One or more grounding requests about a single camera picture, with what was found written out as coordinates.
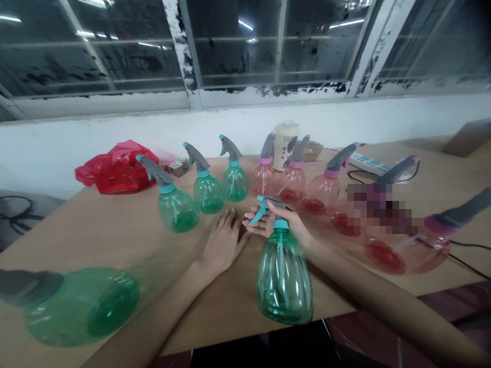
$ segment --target red plastic bag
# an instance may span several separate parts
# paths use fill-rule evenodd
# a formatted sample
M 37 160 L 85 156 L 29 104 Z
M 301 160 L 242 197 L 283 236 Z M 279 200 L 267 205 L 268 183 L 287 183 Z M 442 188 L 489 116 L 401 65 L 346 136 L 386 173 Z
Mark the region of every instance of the red plastic bag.
M 136 159 L 138 154 L 159 163 L 152 151 L 130 140 L 76 168 L 75 178 L 87 187 L 95 184 L 101 194 L 137 193 L 155 182 L 148 180 L 147 171 Z

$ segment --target window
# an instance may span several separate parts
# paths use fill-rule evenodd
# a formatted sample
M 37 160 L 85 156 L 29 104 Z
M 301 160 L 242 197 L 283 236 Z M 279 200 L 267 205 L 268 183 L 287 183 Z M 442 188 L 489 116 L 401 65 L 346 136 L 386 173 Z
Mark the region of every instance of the window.
M 490 15 L 486 0 L 0 0 L 0 106 L 36 119 L 483 91 Z

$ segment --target white bottle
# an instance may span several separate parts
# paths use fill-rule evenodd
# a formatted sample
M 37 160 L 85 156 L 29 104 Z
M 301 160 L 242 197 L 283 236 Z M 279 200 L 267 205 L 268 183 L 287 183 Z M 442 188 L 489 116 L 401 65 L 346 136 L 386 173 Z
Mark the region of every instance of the white bottle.
M 273 169 L 275 171 L 282 172 L 289 166 L 299 132 L 300 126 L 293 121 L 279 123 L 276 126 L 275 154 L 273 157 Z

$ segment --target window frame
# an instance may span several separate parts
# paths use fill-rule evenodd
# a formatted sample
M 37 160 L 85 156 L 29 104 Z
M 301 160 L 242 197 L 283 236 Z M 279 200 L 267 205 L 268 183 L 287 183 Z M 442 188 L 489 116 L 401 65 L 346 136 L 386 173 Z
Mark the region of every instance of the window frame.
M 66 0 L 59 0 L 64 6 Z M 283 39 L 288 0 L 278 0 L 281 10 L 278 37 Z M 163 110 L 201 110 L 214 107 L 338 101 L 354 98 L 387 96 L 428 95 L 489 91 L 491 77 L 476 82 L 472 79 L 458 82 L 460 77 L 408 78 L 401 82 L 391 78 L 379 78 L 379 74 L 392 50 L 395 41 L 406 22 L 416 0 L 374 0 L 370 5 L 378 12 L 373 18 L 370 34 L 366 38 L 361 54 L 353 56 L 354 73 L 351 80 L 329 81 L 311 84 L 273 84 L 248 87 L 206 87 L 201 86 L 199 64 L 192 35 L 186 0 L 162 0 L 169 24 L 174 50 L 181 69 L 184 90 L 173 91 L 111 91 L 88 96 L 40 96 L 14 97 L 0 85 L 0 107 L 18 120 L 81 117 L 91 115 L 149 112 Z M 358 38 L 355 54 L 362 46 L 362 37 L 368 22 Z M 278 81 L 279 61 L 283 42 L 278 42 L 275 80 Z

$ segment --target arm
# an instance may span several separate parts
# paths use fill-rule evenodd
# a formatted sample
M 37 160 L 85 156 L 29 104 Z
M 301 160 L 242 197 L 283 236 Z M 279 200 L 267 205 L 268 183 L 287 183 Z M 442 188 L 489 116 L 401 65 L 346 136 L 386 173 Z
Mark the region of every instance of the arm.
M 297 213 L 269 205 L 287 219 L 305 257 L 358 303 L 438 366 L 489 367 L 491 357 L 410 293 L 314 239 Z M 246 214 L 252 219 L 254 214 Z M 274 216 L 248 231 L 269 237 Z
M 107 341 L 83 367 L 147 367 L 191 303 L 232 265 L 247 243 L 250 233 L 245 233 L 239 240 L 240 221 L 233 223 L 234 217 L 234 209 L 219 217 L 203 255 L 159 299 Z

